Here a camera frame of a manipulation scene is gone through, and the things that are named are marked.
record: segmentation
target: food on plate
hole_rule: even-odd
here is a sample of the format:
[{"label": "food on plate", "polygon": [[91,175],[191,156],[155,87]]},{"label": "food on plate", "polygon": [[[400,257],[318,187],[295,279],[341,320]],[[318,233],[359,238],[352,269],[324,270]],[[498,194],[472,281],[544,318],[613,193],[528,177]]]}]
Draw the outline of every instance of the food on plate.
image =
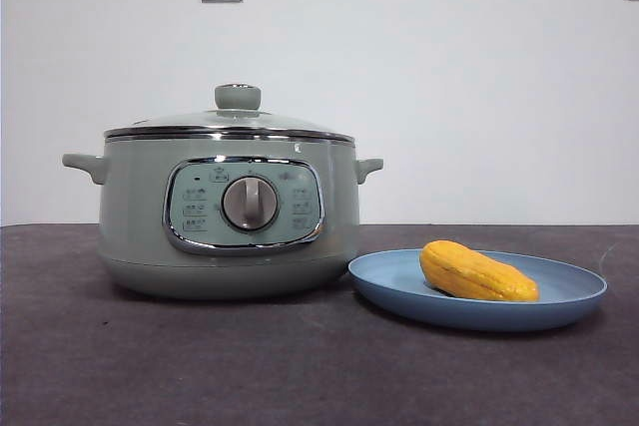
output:
[{"label": "food on plate", "polygon": [[428,243],[419,255],[424,276],[460,298],[536,301],[537,283],[516,267],[446,239]]}]

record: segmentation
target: pot handle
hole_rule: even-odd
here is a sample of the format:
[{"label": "pot handle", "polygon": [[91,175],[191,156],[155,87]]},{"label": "pot handle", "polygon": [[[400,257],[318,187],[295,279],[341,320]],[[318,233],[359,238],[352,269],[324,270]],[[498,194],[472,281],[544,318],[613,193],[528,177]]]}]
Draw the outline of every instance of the pot handle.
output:
[{"label": "pot handle", "polygon": [[369,173],[383,169],[382,159],[355,160],[355,174],[357,184],[361,185],[366,181]]},{"label": "pot handle", "polygon": [[64,154],[62,165],[72,169],[84,170],[91,176],[96,185],[103,185],[107,179],[109,163],[104,157],[82,154]]}]

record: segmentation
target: electric hot pot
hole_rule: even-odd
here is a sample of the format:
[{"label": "electric hot pot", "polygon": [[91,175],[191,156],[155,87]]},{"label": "electric hot pot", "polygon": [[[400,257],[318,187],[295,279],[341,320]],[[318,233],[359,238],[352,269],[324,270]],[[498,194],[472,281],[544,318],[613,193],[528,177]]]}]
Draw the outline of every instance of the electric hot pot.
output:
[{"label": "electric hot pot", "polygon": [[102,186],[98,254],[115,282],[193,299],[318,286],[356,256],[357,185],[383,166],[354,139],[215,90],[217,110],[105,132],[104,156],[67,154]]}]

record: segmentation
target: control panel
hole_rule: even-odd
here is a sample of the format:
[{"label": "control panel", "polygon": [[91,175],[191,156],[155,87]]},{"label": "control panel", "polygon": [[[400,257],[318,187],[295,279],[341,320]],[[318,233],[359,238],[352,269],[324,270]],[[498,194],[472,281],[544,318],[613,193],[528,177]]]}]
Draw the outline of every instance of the control panel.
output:
[{"label": "control panel", "polygon": [[172,244],[189,252],[310,241],[322,221],[318,176],[300,161],[193,159],[169,179],[165,228]]}]

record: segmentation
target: chrome trim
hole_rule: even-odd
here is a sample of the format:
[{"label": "chrome trim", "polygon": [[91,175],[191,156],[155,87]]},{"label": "chrome trim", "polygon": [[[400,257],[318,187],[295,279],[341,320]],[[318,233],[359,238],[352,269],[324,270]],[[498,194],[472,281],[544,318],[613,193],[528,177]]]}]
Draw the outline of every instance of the chrome trim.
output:
[{"label": "chrome trim", "polygon": [[288,135],[250,135],[250,134],[168,134],[168,135],[123,135],[110,137],[105,140],[106,144],[112,142],[131,142],[138,140],[187,140],[187,139],[209,139],[209,140],[260,140],[278,142],[301,142],[307,144],[334,144],[354,147],[354,142],[347,142],[337,139],[320,139],[315,137],[292,137]]},{"label": "chrome trim", "polygon": [[166,138],[170,135],[186,135],[195,134],[221,134],[221,135],[258,135],[258,136],[281,136],[281,137],[299,137],[302,139],[326,139],[339,140],[353,144],[355,139],[348,135],[334,134],[332,132],[318,132],[314,130],[288,130],[288,129],[267,129],[263,127],[229,127],[217,128],[207,126],[161,126],[161,127],[126,127],[123,129],[107,130],[104,137],[107,140],[116,139],[124,136],[135,136],[136,140],[144,140],[147,136],[162,136]]},{"label": "chrome trim", "polygon": [[[171,196],[173,193],[173,187],[175,184],[175,178],[177,174],[184,167],[188,165],[192,165],[192,164],[213,164],[213,163],[217,164],[217,163],[237,163],[237,162],[291,164],[291,165],[298,165],[298,166],[309,169],[309,171],[313,174],[316,180],[316,184],[318,185],[318,195],[319,195],[319,198],[318,198],[319,221],[314,227],[313,231],[311,231],[309,234],[305,236],[302,236],[300,238],[296,238],[290,241],[282,241],[278,243],[234,244],[234,245],[200,243],[199,241],[194,241],[192,239],[188,239],[180,235],[171,223]],[[268,157],[244,157],[244,156],[226,157],[224,155],[184,160],[183,162],[179,162],[175,167],[173,167],[173,169],[171,170],[171,174],[169,175],[169,181],[167,183],[167,188],[165,191],[164,212],[162,215],[162,226],[164,228],[165,234],[167,235],[169,239],[169,242],[173,246],[187,253],[207,254],[207,255],[260,254],[265,251],[274,252],[274,251],[278,251],[285,248],[291,248],[296,245],[309,243],[317,239],[318,236],[320,235],[322,227],[323,227],[323,221],[324,221],[324,207],[323,207],[323,192],[321,189],[320,176],[312,165],[306,162],[302,162],[300,160],[272,159]]]}]

